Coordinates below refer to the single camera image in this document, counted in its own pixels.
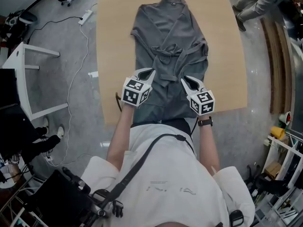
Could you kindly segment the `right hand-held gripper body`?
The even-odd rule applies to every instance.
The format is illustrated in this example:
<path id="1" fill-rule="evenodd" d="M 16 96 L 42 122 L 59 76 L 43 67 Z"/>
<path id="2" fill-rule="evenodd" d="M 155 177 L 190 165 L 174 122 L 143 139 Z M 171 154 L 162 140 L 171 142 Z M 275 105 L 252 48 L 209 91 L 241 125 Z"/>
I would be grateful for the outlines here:
<path id="1" fill-rule="evenodd" d="M 211 90 L 187 96 L 190 108 L 202 116 L 214 112 L 215 98 Z"/>

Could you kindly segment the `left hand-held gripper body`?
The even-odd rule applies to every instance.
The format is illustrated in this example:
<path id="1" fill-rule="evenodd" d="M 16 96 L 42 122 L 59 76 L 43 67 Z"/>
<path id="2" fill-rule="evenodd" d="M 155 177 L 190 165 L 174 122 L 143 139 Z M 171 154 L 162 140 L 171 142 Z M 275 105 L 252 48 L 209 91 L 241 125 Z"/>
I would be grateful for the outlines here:
<path id="1" fill-rule="evenodd" d="M 139 107 L 148 99 L 151 91 L 151 85 L 139 80 L 126 78 L 123 84 L 121 101 Z"/>

